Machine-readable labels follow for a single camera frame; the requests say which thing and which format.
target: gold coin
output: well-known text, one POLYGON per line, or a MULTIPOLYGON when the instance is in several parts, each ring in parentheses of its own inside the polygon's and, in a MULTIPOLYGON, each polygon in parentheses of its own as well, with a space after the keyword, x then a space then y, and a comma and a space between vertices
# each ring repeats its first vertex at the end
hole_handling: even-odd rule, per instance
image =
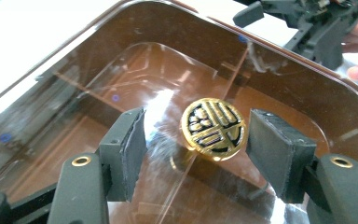
POLYGON ((204 98, 189 105, 181 126, 187 148, 214 161, 233 157, 245 143, 242 115, 233 105, 219 99, 204 98))

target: engraved emblem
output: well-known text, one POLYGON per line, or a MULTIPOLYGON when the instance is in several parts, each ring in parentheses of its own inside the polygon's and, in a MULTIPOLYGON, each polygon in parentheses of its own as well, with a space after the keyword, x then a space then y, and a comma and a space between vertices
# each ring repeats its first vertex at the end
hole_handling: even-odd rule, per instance
POLYGON ((192 103, 182 116, 182 131, 189 150, 223 161, 233 157, 245 142, 245 122, 231 104, 214 98, 192 103))

